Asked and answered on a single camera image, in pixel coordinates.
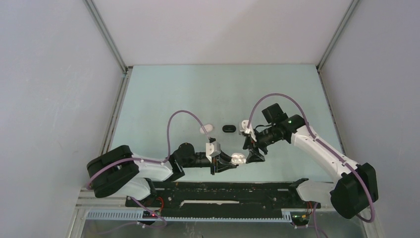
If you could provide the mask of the black oval charging case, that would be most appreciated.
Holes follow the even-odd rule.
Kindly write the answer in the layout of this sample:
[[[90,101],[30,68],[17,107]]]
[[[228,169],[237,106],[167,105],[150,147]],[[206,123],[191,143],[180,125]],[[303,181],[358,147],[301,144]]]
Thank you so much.
[[[222,131],[224,133],[234,133],[234,132],[236,132],[236,130],[237,130],[237,127],[235,125],[232,125],[232,124],[226,124],[222,127]]]

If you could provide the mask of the white oval charging case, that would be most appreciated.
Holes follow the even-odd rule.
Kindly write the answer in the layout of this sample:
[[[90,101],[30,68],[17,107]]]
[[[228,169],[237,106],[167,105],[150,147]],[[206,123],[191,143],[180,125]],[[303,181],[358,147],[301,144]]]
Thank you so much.
[[[204,130],[206,130],[207,133],[210,133],[213,129],[214,126],[212,124],[205,124],[203,127],[200,127],[200,133],[205,134]]]

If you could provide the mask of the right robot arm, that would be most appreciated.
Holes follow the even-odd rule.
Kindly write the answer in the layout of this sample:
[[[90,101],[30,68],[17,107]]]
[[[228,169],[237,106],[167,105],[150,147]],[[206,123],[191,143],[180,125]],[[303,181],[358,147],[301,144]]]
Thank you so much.
[[[285,140],[310,155],[328,174],[331,182],[306,178],[296,181],[288,193],[288,201],[301,207],[307,201],[331,206],[346,219],[359,215],[379,198],[376,171],[369,163],[349,159],[319,137],[300,115],[287,116],[278,104],[262,111],[268,128],[257,131],[249,120],[239,123],[245,136],[244,149],[249,150],[247,163],[263,162],[268,146]]]

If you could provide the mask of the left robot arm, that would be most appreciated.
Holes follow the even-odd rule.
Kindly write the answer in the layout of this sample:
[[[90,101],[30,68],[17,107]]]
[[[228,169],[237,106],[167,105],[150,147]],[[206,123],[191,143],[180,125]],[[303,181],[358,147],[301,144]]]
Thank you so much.
[[[181,144],[168,160],[155,160],[132,153],[127,145],[113,149],[87,164],[89,181],[86,188],[96,198],[111,195],[130,196],[144,206],[157,199],[154,182],[172,182],[185,176],[185,168],[210,168],[211,174],[235,169],[246,163],[241,153],[227,155],[219,144],[206,144],[205,152],[196,152],[190,143]]]

